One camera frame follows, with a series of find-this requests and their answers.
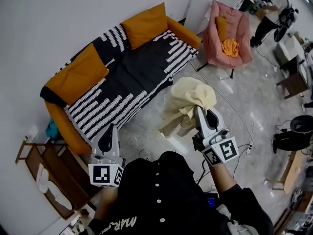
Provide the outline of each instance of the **white box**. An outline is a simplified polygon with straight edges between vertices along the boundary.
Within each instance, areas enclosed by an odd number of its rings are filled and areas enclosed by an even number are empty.
[[[98,187],[118,187],[123,168],[119,164],[89,164],[90,183]]]
[[[187,9],[186,20],[184,26],[195,34],[202,32],[208,24],[210,16],[205,17],[207,11],[211,12],[211,4],[213,0],[191,0]]]

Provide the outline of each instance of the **sleeve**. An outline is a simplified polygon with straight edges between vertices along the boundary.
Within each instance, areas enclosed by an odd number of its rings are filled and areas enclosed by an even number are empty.
[[[283,5],[284,0],[273,0],[273,4],[279,9]]]
[[[274,234],[272,221],[263,211],[251,189],[241,189],[239,185],[235,185],[222,192],[220,198],[231,213],[231,219],[237,220],[241,225],[252,226],[259,235]]]

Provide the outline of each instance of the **pink armchair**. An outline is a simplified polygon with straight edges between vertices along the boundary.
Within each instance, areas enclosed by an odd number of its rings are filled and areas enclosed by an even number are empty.
[[[239,43],[238,57],[226,56],[222,51],[217,28],[216,17],[225,17],[227,21],[227,38]],[[203,45],[208,63],[218,66],[235,68],[252,60],[250,47],[250,27],[248,16],[226,5],[213,0],[211,17],[207,28],[203,31]]]

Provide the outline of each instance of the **white shirt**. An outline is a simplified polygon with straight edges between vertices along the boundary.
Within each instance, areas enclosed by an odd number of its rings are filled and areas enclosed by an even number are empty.
[[[279,14],[288,6],[287,0],[273,0],[273,4],[277,6],[278,10],[268,10],[266,17],[273,23],[278,23]]]

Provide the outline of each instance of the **wooden shelf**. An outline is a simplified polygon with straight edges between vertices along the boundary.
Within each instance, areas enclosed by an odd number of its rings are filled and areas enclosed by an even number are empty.
[[[49,172],[49,180],[71,202],[72,210],[68,210],[55,201],[49,190],[45,194],[47,200],[64,219],[69,218],[75,210],[82,208],[101,189],[90,184],[89,175],[67,148],[61,156],[58,156],[54,146],[45,145],[43,154],[40,154],[37,145],[32,144],[25,162],[34,180],[37,178],[39,164],[42,164]]]

